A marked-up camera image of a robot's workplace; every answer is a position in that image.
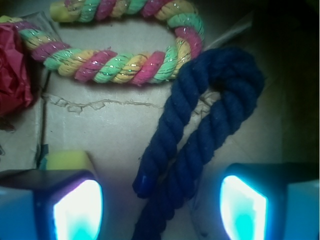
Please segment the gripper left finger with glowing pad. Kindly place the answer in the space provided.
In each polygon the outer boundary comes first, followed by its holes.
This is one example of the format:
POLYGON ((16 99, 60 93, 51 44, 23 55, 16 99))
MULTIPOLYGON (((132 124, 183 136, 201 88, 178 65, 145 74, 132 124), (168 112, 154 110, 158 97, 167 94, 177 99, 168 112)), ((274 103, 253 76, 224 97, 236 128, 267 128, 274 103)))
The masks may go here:
POLYGON ((88 170, 0 173, 2 240, 96 240, 103 191, 88 170))

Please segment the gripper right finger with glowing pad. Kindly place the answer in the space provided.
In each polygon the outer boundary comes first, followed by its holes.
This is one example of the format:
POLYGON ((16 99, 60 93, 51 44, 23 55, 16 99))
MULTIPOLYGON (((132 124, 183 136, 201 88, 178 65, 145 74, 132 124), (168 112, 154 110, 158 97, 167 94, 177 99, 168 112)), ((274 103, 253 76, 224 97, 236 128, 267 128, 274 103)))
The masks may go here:
POLYGON ((230 240, 318 240, 317 163, 233 163, 223 174, 219 210, 230 240))

